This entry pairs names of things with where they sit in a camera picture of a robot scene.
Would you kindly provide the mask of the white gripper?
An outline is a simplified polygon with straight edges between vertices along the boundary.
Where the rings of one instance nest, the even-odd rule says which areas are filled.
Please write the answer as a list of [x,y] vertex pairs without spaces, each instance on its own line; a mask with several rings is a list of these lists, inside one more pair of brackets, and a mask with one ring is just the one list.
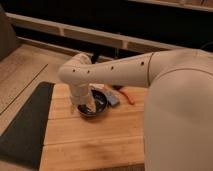
[[73,105],[85,105],[90,111],[96,111],[95,100],[88,84],[70,85],[70,99]]

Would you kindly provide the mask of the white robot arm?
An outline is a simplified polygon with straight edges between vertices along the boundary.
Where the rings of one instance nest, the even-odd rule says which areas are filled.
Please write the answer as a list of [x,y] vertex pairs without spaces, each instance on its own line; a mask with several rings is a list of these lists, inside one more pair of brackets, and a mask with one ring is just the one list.
[[98,64],[80,53],[58,75],[75,105],[91,99],[91,83],[146,87],[145,171],[213,171],[213,53],[177,49]]

